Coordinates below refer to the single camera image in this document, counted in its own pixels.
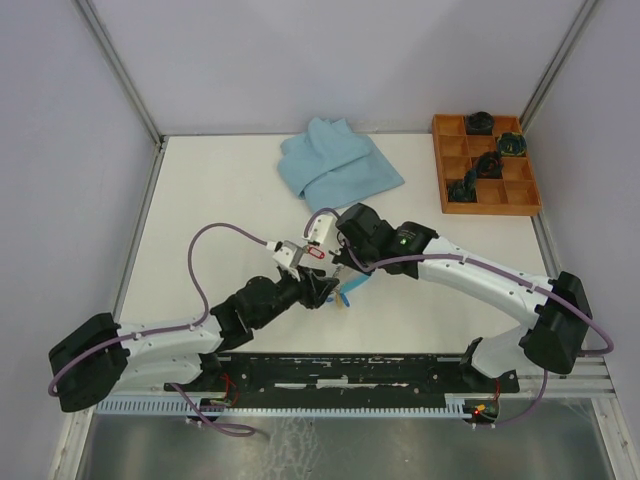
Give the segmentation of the metal key organizer plate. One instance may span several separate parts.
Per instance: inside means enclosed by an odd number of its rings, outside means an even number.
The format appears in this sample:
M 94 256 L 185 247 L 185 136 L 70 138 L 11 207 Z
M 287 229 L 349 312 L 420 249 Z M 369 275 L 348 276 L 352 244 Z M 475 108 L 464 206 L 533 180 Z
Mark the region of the metal key organizer plate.
M 339 280 L 339 284 L 329 294 L 326 302 L 333 303 L 339 308 L 349 308 L 351 306 L 349 294 L 370 279 L 366 274 L 347 271 L 342 267 L 335 270 L 333 277 Z

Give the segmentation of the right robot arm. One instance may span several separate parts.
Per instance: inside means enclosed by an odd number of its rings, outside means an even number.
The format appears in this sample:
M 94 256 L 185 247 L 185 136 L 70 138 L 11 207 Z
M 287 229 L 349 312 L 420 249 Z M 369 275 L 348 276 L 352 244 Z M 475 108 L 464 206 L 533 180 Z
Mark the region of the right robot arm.
M 591 309 L 582 281 L 530 275 L 471 255 L 435 230 L 407 221 L 392 227 L 358 203 L 335 223 L 341 245 L 335 260 L 367 275 L 438 283 L 489 304 L 516 320 L 516 327 L 480 337 L 467 347 L 458 370 L 467 389 L 481 391 L 504 373 L 529 366 L 567 375 L 582 353 Z

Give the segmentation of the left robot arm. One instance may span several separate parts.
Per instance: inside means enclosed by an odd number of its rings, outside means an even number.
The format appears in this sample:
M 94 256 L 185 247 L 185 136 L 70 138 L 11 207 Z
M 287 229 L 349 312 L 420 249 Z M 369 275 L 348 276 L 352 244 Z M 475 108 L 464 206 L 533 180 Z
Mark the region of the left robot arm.
M 49 352 L 50 396 L 65 413 L 92 407 L 118 390 L 193 383 L 209 390 L 221 378 L 207 357 L 238 348 L 295 304 L 322 307 L 338 286 L 322 270 L 300 267 L 279 281 L 256 276 L 197 319 L 124 326 L 109 312 L 86 320 Z

